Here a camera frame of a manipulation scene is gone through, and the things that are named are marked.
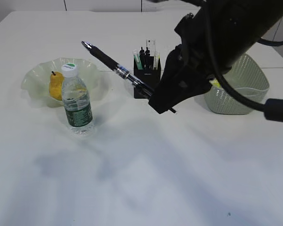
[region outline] yellow object in basket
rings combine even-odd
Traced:
[[[218,82],[217,79],[211,80],[210,83],[211,83],[211,85],[213,85],[215,87],[221,88],[221,85],[220,85],[220,83]]]
[[[49,83],[50,96],[56,100],[62,100],[62,84],[64,77],[60,72],[52,72]]]

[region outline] black pen holder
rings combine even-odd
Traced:
[[[154,57],[149,57],[149,64],[153,65]],[[141,81],[143,81],[145,84],[150,86],[151,88],[156,88],[158,83],[160,82],[161,77],[161,64],[160,59],[158,61],[158,67],[157,70],[152,69],[143,69],[139,70],[137,68],[136,62],[134,60],[134,75],[139,78]],[[134,88],[134,98],[135,99],[145,99],[135,88]]]

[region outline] black pen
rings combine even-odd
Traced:
[[[151,59],[150,59],[150,55],[151,55],[150,50],[149,50],[148,47],[146,47],[146,68],[149,69],[149,70],[151,70],[151,65],[150,65]]]
[[[119,75],[123,79],[128,79],[130,82],[132,82],[132,85],[145,98],[149,99],[152,96],[154,90],[151,87],[149,87],[147,84],[145,84],[143,81],[138,79],[136,76],[131,74],[126,68],[121,66],[119,63],[117,63],[115,60],[107,56],[99,48],[93,46],[91,43],[87,41],[82,41],[81,43],[92,56],[96,57],[98,60],[100,60],[103,64],[105,64],[108,68],[110,68],[112,71],[114,71],[117,75]],[[173,108],[171,108],[170,111],[176,113],[176,111]]]
[[[146,68],[146,54],[142,47],[141,47],[141,50],[139,51],[139,58],[140,58],[140,62],[142,64],[143,69],[145,69]]]

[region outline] white bottle cap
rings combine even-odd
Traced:
[[[79,75],[79,69],[75,64],[65,64],[62,66],[62,74],[65,78],[71,78]]]

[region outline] green glass bowl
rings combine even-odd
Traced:
[[[79,68],[79,76],[84,81],[90,93],[90,98],[96,96],[97,89],[100,85],[100,71],[95,64],[88,60],[74,58],[58,58],[52,61],[41,63],[31,69],[24,77],[21,89],[27,90],[32,100],[38,99],[50,102],[51,105],[63,105],[63,102],[56,100],[49,95],[49,83],[51,72],[61,72],[64,64],[76,64]]]

